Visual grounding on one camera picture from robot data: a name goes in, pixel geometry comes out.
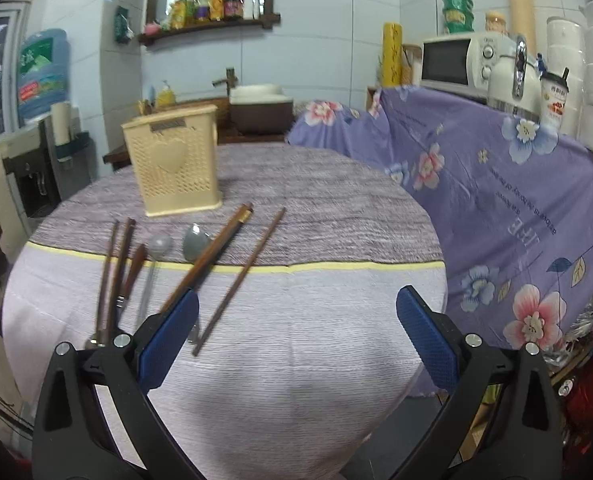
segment yellow plastic basket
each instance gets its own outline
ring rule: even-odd
[[[182,108],[123,124],[148,216],[215,209],[216,106]]]

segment black cup lid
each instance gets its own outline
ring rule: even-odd
[[[568,88],[568,82],[565,79],[563,79],[560,75],[553,74],[552,72],[544,72],[541,76],[541,79],[548,79],[550,81],[554,81],[555,83],[564,86],[568,92],[570,91],[570,89]]]

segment round table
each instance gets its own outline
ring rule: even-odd
[[[284,216],[210,339],[184,345],[149,398],[208,479],[329,478],[398,405],[420,359],[395,313],[411,284],[437,312],[443,256],[429,217],[390,177],[328,150],[284,144],[218,149],[224,205],[147,218],[132,168],[99,180],[50,215],[17,260],[3,307],[6,352],[36,407],[55,345],[82,348],[94,329],[103,254],[114,220],[137,220],[132,250],[157,232],[175,242],[149,313],[189,265],[190,223],[212,234],[254,204],[199,291],[203,326],[279,208]],[[146,272],[121,328],[134,331]],[[100,398],[123,457],[140,463],[112,401]]]

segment yellow stripe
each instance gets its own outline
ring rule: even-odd
[[[44,245],[35,244],[34,242],[27,242],[27,246],[40,249],[53,254],[70,254],[77,258],[85,260],[97,260],[102,262],[105,260],[103,254],[81,253],[80,251],[71,251],[68,249],[58,249],[56,247],[48,247]],[[146,261],[145,267],[152,265],[152,262]],[[159,262],[158,266],[162,269],[184,270],[192,269],[192,264],[176,264],[173,262]],[[250,269],[251,274],[290,274],[292,272],[302,272],[304,270],[422,270],[422,269],[443,269],[445,264],[443,262],[420,262],[417,264],[378,264],[374,262],[315,262],[311,264],[294,264],[291,266],[259,266]],[[221,274],[235,274],[240,272],[243,266],[225,266],[217,265],[212,268],[214,272]]]

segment wooden mirror frame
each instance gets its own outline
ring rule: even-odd
[[[145,9],[145,23],[153,23],[156,19],[157,0],[147,0]],[[233,22],[205,22],[197,23],[192,27],[175,28],[172,30],[162,30],[156,34],[139,34],[138,40],[145,46],[152,45],[156,40],[167,38],[169,36],[178,36],[179,34],[188,34],[199,30],[211,30],[214,28],[242,27],[245,25],[257,25],[261,28],[272,28],[275,23],[280,23],[281,15],[274,12],[274,0],[264,0],[263,14],[257,20],[236,20]]]

